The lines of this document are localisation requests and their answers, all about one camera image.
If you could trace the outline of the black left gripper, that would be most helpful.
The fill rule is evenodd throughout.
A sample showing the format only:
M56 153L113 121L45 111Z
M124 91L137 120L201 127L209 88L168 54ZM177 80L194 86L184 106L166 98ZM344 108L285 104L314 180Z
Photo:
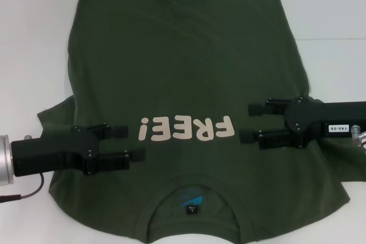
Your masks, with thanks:
M100 154L98 140L127 137L127 126L103 123L90 127L74 126L66 135L13 141L14 175L23 177L65 169L78 170L83 175L129 170L131 162L145 160L145 149Z

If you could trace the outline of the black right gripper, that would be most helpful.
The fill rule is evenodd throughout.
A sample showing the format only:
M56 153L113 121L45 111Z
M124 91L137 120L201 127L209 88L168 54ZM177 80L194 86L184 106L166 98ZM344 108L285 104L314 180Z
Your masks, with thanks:
M249 116L285 115L288 130L240 129L240 142L257 143L259 149L305 148L314 139L350 137L365 145L365 102L322 103L307 99L268 98L250 103Z

